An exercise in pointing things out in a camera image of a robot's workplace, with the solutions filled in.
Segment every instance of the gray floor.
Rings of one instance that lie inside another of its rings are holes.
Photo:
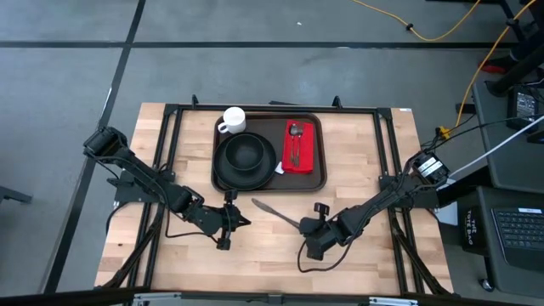
[[[369,3],[401,14],[429,37],[447,31],[469,8],[424,0]],[[136,4],[0,0],[0,40],[124,41]],[[503,26],[501,10],[485,5],[448,41],[492,42]],[[136,40],[416,41],[395,20],[349,0],[148,0]],[[118,48],[0,48],[0,185],[34,195],[30,206],[4,201],[0,208],[0,296],[39,290],[81,171],[82,142],[96,126],[120,54]],[[110,125],[129,136],[140,103],[186,103],[192,94],[202,103],[241,105],[271,99],[329,105],[339,95],[345,105],[412,108],[420,140],[426,141],[436,126],[455,122],[453,105],[484,55],[484,50],[133,49]],[[471,133],[438,154],[456,169],[482,152],[479,133]],[[103,170],[95,171],[61,291],[89,289],[94,283],[114,194],[106,177]],[[483,262],[455,246],[454,230],[444,228],[443,234],[456,292],[543,304],[484,292],[475,281],[483,274]]]

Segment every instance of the keyboard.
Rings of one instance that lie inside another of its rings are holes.
[[[535,208],[494,208],[497,234],[508,264],[544,270],[544,212]]]

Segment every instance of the silverware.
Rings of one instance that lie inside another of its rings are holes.
[[[304,133],[304,123],[300,125],[300,134],[298,135],[298,147],[297,147],[297,155],[295,156],[295,167],[298,167],[300,164],[300,142],[302,141]]]
[[[302,130],[298,127],[297,124],[293,123],[289,127],[289,134],[291,135],[291,162],[297,165],[295,158],[293,157],[295,151],[295,136],[302,134]]]
[[[280,217],[282,218],[283,220],[287,221],[290,225],[294,226],[295,228],[298,228],[300,227],[300,224],[296,221],[293,221],[291,219],[289,219],[288,217],[282,215],[281,213],[277,212],[274,208],[262,203],[261,201],[255,199],[255,198],[252,198],[252,202],[253,204],[255,204],[256,207],[259,207],[261,208],[262,210],[264,210],[265,212],[267,213],[271,213],[273,215],[275,215],[276,217]]]

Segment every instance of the white label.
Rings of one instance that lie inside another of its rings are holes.
[[[419,171],[419,173],[422,173],[425,169],[430,167],[435,162],[436,162],[436,160],[434,159],[434,157],[431,157],[428,161],[425,161],[421,166],[419,166],[417,171]]]
[[[283,168],[281,167],[281,161],[280,161],[280,163],[278,164],[278,166],[276,166],[275,172],[278,173],[278,174],[283,174],[283,173],[285,173],[285,171],[283,171]]]
[[[432,165],[431,167],[428,167],[427,170],[425,170],[425,172],[422,173],[422,176],[426,178],[429,174],[433,173],[435,170],[437,170],[440,167],[442,167],[442,162],[437,161],[434,163],[434,165]]]
[[[534,208],[518,208],[518,210],[520,213],[542,213],[542,210]]]

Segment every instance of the metal knife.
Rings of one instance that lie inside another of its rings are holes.
[[[298,222],[295,222],[291,219],[289,219],[288,217],[282,215],[281,213],[277,212],[274,208],[262,203],[261,201],[255,199],[255,198],[252,198],[252,202],[253,204],[255,204],[256,207],[259,207],[261,208],[262,210],[264,210],[265,212],[267,213],[271,213],[277,217],[280,217],[282,218],[283,220],[287,221],[290,225],[294,226],[295,228],[298,228],[300,227],[300,224]]]

